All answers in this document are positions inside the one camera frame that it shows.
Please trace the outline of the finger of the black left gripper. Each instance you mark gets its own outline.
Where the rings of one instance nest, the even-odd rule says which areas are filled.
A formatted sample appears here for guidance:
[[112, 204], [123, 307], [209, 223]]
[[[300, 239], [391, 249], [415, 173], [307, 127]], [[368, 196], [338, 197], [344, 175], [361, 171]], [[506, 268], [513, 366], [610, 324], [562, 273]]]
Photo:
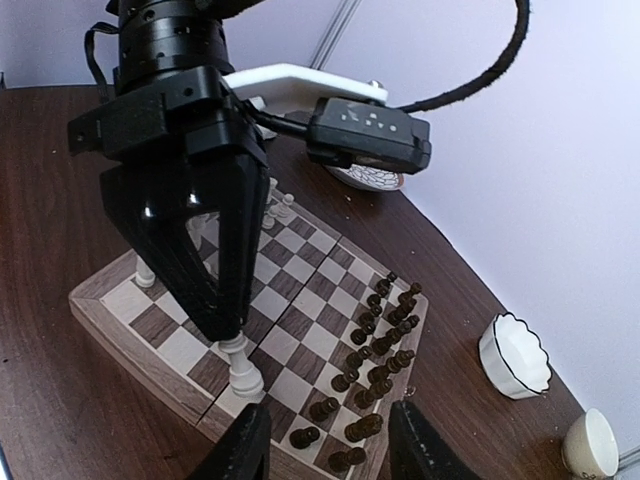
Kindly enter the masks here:
[[219, 214], [219, 271], [214, 290], [190, 314], [196, 323], [242, 323], [251, 299], [269, 169], [248, 154], [191, 164], [198, 213]]
[[123, 166], [103, 172], [100, 189], [107, 217], [196, 327], [211, 341], [234, 338], [235, 319], [187, 232], [187, 195]]

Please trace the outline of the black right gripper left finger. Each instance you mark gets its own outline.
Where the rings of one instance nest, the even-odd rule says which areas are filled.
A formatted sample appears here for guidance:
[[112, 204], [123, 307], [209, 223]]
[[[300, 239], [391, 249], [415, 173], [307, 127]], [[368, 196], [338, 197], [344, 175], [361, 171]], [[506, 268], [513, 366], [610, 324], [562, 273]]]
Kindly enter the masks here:
[[249, 404], [231, 423], [188, 480], [268, 479], [271, 417], [260, 404]]

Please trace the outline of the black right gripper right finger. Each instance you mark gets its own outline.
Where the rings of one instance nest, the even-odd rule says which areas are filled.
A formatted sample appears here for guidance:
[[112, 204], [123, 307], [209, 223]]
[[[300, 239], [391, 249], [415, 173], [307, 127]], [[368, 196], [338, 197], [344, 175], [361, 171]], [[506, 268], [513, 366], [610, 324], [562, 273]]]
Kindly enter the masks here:
[[408, 400], [393, 402], [388, 436], [392, 479], [480, 479]]

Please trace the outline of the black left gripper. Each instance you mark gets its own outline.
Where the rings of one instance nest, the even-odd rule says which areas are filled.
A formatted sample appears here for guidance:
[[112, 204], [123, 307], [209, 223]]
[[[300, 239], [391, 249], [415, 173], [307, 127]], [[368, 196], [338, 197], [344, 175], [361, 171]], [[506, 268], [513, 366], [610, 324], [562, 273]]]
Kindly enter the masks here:
[[216, 149], [266, 161], [255, 122], [226, 79], [223, 22], [251, 1], [110, 1], [116, 25], [84, 37], [100, 104], [67, 126], [71, 155], [123, 164], [206, 157]]

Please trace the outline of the white chess pawn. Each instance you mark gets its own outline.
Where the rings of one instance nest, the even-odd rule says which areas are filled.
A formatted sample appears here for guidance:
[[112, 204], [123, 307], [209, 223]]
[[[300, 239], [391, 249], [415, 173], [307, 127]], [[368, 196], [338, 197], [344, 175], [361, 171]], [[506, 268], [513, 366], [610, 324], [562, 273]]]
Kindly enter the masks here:
[[269, 209], [264, 215], [264, 218], [262, 220], [262, 228], [264, 230], [272, 229], [275, 226], [276, 219], [277, 219], [277, 214], [271, 209]]
[[294, 203], [295, 197], [291, 193], [285, 194], [281, 202], [278, 205], [278, 213], [277, 216], [281, 219], [286, 219], [292, 215], [292, 205]]

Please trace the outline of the white chess queen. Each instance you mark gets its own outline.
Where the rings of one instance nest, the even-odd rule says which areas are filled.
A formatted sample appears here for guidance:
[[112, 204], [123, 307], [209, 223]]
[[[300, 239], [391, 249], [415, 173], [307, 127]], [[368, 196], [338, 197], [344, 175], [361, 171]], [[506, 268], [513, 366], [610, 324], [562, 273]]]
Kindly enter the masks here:
[[137, 255], [136, 256], [136, 272], [134, 277], [135, 283], [143, 289], [148, 289], [154, 285], [155, 280], [156, 280], [155, 273], [146, 264], [146, 262], [142, 259], [142, 257], [140, 255]]

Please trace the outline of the dark chess pieces row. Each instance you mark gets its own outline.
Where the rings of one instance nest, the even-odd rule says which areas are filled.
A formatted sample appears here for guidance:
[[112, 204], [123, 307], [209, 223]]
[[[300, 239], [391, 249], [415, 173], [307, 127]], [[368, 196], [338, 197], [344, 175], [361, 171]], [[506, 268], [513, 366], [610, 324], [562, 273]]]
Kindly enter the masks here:
[[363, 344], [356, 344], [352, 333], [369, 311], [367, 300], [380, 278], [371, 268], [315, 273], [276, 323], [294, 340], [274, 355], [281, 367], [267, 398], [282, 407], [274, 422], [273, 441], [297, 461], [299, 478], [375, 479], [381, 471], [387, 432], [381, 430], [354, 443], [344, 430], [373, 414], [388, 416], [392, 402], [407, 387], [411, 362], [387, 377], [392, 385], [388, 393], [370, 405], [363, 402], [372, 380], [379, 378], [390, 358], [418, 349], [428, 301], [424, 295], [414, 296], [407, 316], [411, 331], [384, 355], [358, 360], [358, 353], [392, 329], [388, 316], [397, 309], [398, 296], [409, 288], [402, 280], [392, 284], [381, 300], [381, 315], [373, 321], [374, 332]]

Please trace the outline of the wooden chess board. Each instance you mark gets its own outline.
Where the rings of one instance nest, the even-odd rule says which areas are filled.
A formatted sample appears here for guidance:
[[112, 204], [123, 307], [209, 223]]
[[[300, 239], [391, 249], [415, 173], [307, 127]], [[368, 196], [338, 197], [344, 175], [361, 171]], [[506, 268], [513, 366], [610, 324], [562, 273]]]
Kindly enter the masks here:
[[[271, 477], [297, 477], [298, 463], [273, 441], [280, 404], [268, 400], [279, 375], [274, 355], [293, 342], [277, 321], [315, 273], [365, 268], [381, 278], [387, 268], [352, 241], [299, 206], [277, 217], [260, 237], [248, 321], [246, 352], [264, 379], [259, 401], [272, 419]], [[211, 440], [219, 439], [246, 406], [229, 384], [229, 360], [206, 339], [160, 282], [135, 281], [136, 254], [128, 252], [70, 294], [74, 316], [139, 382]]]

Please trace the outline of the patterned brown rim plate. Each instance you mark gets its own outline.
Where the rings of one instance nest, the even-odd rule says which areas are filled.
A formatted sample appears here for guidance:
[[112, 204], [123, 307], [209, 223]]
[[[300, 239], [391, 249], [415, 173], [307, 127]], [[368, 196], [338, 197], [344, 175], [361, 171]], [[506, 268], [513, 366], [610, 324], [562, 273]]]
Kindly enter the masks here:
[[326, 166], [325, 169], [339, 181], [353, 188], [370, 192], [393, 192], [404, 185], [401, 173], [389, 172], [353, 164], [350, 168]]

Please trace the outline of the white scalloped bowl black rim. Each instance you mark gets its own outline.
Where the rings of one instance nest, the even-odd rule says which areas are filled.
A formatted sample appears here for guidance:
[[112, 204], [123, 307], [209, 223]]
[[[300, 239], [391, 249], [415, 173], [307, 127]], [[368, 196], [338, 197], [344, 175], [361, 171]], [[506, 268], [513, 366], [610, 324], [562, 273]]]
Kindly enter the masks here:
[[488, 380], [507, 398], [522, 400], [549, 390], [549, 355], [539, 336], [512, 313], [494, 316], [479, 339], [478, 353]]

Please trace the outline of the cream round bowl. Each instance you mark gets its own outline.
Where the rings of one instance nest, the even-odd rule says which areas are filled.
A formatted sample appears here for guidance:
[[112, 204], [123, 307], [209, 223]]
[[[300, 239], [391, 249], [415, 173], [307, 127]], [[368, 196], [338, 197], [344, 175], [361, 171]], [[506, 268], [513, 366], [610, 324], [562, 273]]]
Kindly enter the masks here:
[[561, 446], [567, 470], [578, 479], [606, 479], [619, 468], [619, 449], [607, 418], [588, 409], [567, 431]]

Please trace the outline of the left aluminium frame post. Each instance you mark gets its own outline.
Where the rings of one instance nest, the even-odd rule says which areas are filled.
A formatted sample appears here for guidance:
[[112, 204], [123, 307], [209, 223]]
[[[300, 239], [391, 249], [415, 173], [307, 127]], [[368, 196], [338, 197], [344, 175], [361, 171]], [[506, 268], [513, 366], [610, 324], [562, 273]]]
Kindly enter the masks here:
[[311, 56], [310, 68], [322, 70], [327, 65], [360, 4], [361, 0], [342, 0], [339, 3]]

